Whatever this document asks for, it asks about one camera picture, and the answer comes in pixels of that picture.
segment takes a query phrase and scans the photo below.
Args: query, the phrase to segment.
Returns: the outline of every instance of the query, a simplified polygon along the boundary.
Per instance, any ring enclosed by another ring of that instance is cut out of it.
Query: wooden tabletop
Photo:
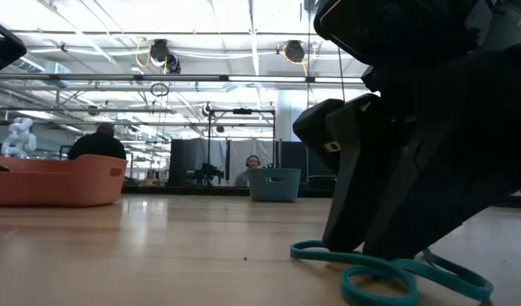
[[[329,200],[126,196],[87,209],[0,208],[0,305],[345,305],[335,264],[289,259],[317,239]],[[521,305],[521,210],[491,208],[433,247]],[[478,305],[417,278],[421,305]],[[360,280],[398,296],[390,283]]]

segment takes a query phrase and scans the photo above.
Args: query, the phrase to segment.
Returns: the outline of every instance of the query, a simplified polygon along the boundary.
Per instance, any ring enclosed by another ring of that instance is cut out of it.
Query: teal cord
[[[419,303],[419,292],[414,275],[420,275],[474,300],[485,302],[490,299],[492,284],[480,275],[433,254],[429,249],[422,252],[429,265],[411,259],[388,261],[359,252],[327,252],[308,250],[324,248],[322,241],[301,241],[291,246],[291,257],[295,259],[319,260],[332,263],[354,264],[343,272],[341,292],[345,302],[368,306],[415,306]],[[351,282],[351,276],[371,275],[380,278],[395,278],[401,281],[408,292],[404,297],[382,297],[360,290]]]

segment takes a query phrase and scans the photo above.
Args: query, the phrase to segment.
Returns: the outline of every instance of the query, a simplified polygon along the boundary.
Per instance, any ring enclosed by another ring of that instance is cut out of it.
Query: orange bin
[[[0,206],[89,207],[111,204],[122,192],[127,161],[85,155],[75,161],[0,156]]]

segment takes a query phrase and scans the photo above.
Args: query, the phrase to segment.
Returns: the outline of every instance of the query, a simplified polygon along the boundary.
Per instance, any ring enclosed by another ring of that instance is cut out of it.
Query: light blue bin
[[[253,201],[296,201],[300,169],[249,169]]]

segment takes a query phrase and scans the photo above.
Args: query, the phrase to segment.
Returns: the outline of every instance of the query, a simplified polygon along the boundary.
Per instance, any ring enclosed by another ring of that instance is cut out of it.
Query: wooden table
[[[0,305],[345,305],[345,267],[288,256],[293,242],[321,237],[329,207],[133,195],[108,207],[0,208]],[[521,210],[491,208],[433,249],[491,280],[494,305],[521,305]],[[421,305],[478,305],[418,282]]]

